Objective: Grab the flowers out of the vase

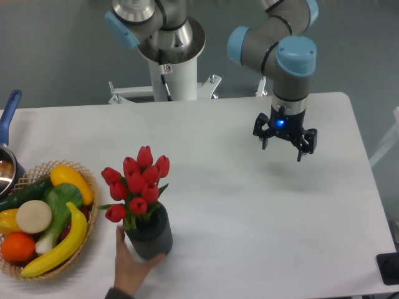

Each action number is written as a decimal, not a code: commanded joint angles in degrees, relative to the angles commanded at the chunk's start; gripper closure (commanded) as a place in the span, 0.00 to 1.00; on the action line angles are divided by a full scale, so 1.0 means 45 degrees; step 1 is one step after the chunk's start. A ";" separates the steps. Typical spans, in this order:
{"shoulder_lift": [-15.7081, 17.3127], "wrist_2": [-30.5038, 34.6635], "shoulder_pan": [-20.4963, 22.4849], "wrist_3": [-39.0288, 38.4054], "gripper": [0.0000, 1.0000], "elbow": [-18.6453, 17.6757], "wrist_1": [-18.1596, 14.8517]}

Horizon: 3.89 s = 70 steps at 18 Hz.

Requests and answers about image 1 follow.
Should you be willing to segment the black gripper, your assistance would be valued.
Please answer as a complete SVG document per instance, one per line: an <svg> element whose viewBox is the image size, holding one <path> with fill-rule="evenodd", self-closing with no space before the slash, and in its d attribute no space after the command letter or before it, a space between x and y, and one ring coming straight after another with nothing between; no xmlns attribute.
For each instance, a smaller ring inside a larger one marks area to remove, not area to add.
<svg viewBox="0 0 399 299"><path fill-rule="evenodd" d="M317 146L317 129L310 128L305 130L303 122L305 110L295 114L288 115L282 107L279 110L271 108L271 117L260 113L254 124L253 135L262 141L262 149L265 150L268 145L268 139L276 136L280 139L290 141L297 146L297 162L307 154L313 154Z"/></svg>

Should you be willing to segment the grey sleeve forearm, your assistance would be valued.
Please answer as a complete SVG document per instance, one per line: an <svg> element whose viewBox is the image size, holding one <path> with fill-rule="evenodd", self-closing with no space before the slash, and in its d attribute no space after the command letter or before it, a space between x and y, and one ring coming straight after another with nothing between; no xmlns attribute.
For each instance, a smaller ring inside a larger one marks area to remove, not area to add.
<svg viewBox="0 0 399 299"><path fill-rule="evenodd" d="M108 289L105 299L134 299L134 296L119 288L112 287Z"/></svg>

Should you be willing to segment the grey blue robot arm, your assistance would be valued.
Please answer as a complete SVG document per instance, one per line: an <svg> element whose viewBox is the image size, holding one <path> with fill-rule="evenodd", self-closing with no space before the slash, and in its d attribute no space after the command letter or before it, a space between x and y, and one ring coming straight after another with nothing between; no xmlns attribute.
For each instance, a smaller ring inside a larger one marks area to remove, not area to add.
<svg viewBox="0 0 399 299"><path fill-rule="evenodd" d="M271 112L260 114L253 133L290 141L300 155L311 154L317 130L303 127L317 48L304 32L317 19L315 1L263 1L266 22L257 29L235 28L228 57L273 81ZM147 59L158 102L197 100L197 58L204 49L201 24L187 13L186 1L113 1L105 22L125 47Z"/></svg>

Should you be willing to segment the person's hand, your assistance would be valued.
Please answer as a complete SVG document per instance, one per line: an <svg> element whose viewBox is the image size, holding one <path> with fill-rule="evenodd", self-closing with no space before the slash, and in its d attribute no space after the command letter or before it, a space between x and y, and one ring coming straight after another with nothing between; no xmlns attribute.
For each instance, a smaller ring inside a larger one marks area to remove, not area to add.
<svg viewBox="0 0 399 299"><path fill-rule="evenodd" d="M133 258L125 243L125 231L123 226L118 225L116 228L116 256L113 286L133 297L150 270L156 267L165 257L165 254L158 254L145 262Z"/></svg>

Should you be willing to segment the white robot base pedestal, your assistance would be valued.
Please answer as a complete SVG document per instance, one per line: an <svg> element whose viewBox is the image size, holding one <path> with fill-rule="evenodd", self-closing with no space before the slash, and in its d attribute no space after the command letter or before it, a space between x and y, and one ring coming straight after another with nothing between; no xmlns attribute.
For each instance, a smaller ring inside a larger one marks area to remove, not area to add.
<svg viewBox="0 0 399 299"><path fill-rule="evenodd" d="M210 74L204 82L197 78L197 59L205 46L202 26L192 17L172 31L155 31L140 42L126 24L107 12L105 20L113 35L126 47L138 48L148 62L151 85L114 88L109 83L111 104L125 103L129 98L153 97L156 102L217 99L216 89L222 77Z"/></svg>

